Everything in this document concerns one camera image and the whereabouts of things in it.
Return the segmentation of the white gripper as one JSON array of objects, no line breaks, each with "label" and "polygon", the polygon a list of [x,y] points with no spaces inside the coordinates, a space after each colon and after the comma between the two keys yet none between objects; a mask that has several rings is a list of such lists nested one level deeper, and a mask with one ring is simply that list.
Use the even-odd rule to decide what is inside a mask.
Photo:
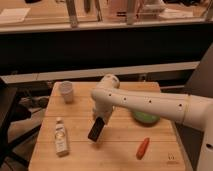
[{"label": "white gripper", "polygon": [[112,105],[96,102],[93,107],[93,119],[101,118],[105,124],[108,124],[113,110]]}]

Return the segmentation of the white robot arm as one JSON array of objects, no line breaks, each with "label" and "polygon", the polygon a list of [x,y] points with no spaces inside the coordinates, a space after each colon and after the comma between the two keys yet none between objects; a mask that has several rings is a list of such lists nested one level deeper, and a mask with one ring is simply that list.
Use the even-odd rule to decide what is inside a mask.
[{"label": "white robot arm", "polygon": [[119,79],[105,75],[91,91],[95,123],[88,138],[97,141],[108,123],[113,107],[159,116],[204,132],[196,171],[213,171],[213,98],[189,94],[128,91]]}]

